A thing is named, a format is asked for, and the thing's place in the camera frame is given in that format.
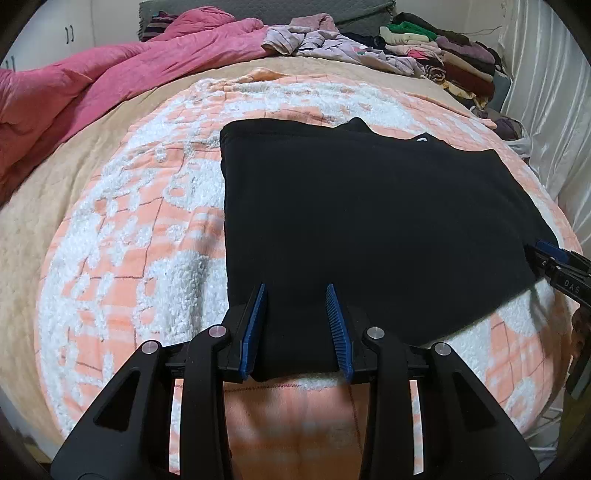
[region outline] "green sweater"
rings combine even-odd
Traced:
[[[429,40],[431,41],[437,38],[437,34],[432,31],[410,22],[402,22],[399,25],[390,24],[388,25],[388,29],[392,33],[416,33],[418,35],[425,35],[426,37],[429,37]]]

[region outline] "orange and white blanket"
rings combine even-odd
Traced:
[[[493,148],[560,246],[580,251],[566,218],[529,168],[460,110],[333,75],[258,69],[235,80],[200,80],[130,127],[68,211],[47,253],[35,350],[47,404],[64,435],[141,342],[185,342],[223,319],[228,302],[219,132],[230,121],[266,116],[330,127],[358,116],[381,135],[429,132],[456,148]],[[521,431],[564,380],[573,307],[540,281],[446,339]],[[172,469],[178,469],[181,390],[179,383]],[[357,478],[368,393],[367,386],[350,387],[338,375],[228,384],[228,434],[242,476]],[[418,402],[414,408],[415,470],[421,471]]]

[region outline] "lavender shirt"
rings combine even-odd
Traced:
[[[457,43],[450,42],[446,37],[439,35],[436,42],[439,48],[443,48],[444,50],[450,50],[460,55],[483,61],[484,63],[495,63],[495,58],[491,52],[472,41],[470,45],[458,45]]]

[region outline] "dark clothing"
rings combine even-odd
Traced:
[[[523,126],[517,120],[501,115],[493,108],[488,107],[484,110],[477,110],[475,114],[480,118],[488,118],[496,123],[494,131],[501,140],[515,141],[523,137]]]
[[[494,150],[383,137],[359,118],[235,121],[220,146],[229,304],[268,288],[257,380],[337,370],[329,283],[423,345],[532,287],[524,245],[557,245]]]
[[[482,60],[475,59],[473,57],[469,57],[468,55],[461,55],[460,53],[454,50],[448,50],[446,48],[442,48],[442,50],[448,51],[453,53],[456,57],[460,57],[462,60],[468,62],[472,65],[476,70],[480,70],[481,72],[487,73],[488,75],[495,74],[495,65],[492,63],[486,63]]]
[[[401,24],[402,22],[414,23],[415,25],[418,25],[419,27],[424,28],[425,30],[430,30],[433,33],[436,33],[437,35],[447,37],[449,41],[457,43],[458,45],[470,44],[470,39],[467,36],[449,30],[440,30],[438,28],[435,28],[429,22],[426,22],[421,17],[418,17],[413,14],[403,12],[401,14],[396,15],[396,17],[394,17],[394,19],[392,20],[392,23],[395,25]]]
[[[445,62],[445,78],[479,97],[492,98],[495,94],[495,84],[493,82],[482,80],[480,77],[462,70],[448,61]]]
[[[438,56],[417,59],[417,62],[419,62],[423,66],[430,65],[431,67],[439,67],[441,69],[443,68],[443,62],[441,61],[441,58]]]
[[[341,35],[344,35],[357,43],[361,43],[366,47],[375,48],[376,50],[383,50],[386,47],[386,41],[379,35],[377,37],[372,37],[371,35],[359,35],[353,32],[341,33]]]
[[[148,24],[146,29],[142,32],[141,41],[146,42],[161,33],[164,33],[166,28],[178,18],[178,15],[171,15],[164,11],[158,12],[158,15],[152,16],[152,21]]]
[[[455,100],[457,100],[458,102],[460,102],[463,106],[465,106],[468,110],[470,108],[472,108],[473,106],[475,106],[476,104],[474,103],[474,100],[469,100],[467,98],[464,97],[458,97],[457,95],[454,95],[453,93],[448,92],[452,97],[454,97]]]
[[[495,58],[495,68],[496,68],[496,70],[498,70],[499,72],[505,73],[505,70],[503,70],[503,62],[501,61],[501,57],[496,52],[496,50],[494,48],[487,47],[486,45],[484,45],[484,43],[481,43],[479,41],[477,41],[476,43],[478,43],[481,47],[486,48],[489,52],[492,53],[492,56]]]

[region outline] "gray pillow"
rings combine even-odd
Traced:
[[[379,28],[392,20],[394,1],[378,2],[379,0],[148,0],[139,5],[138,36],[141,39],[152,16],[161,10],[180,15],[187,10],[212,3],[234,15],[237,20],[260,18],[265,25],[284,25],[295,17],[325,12],[333,17],[341,32],[378,35]]]

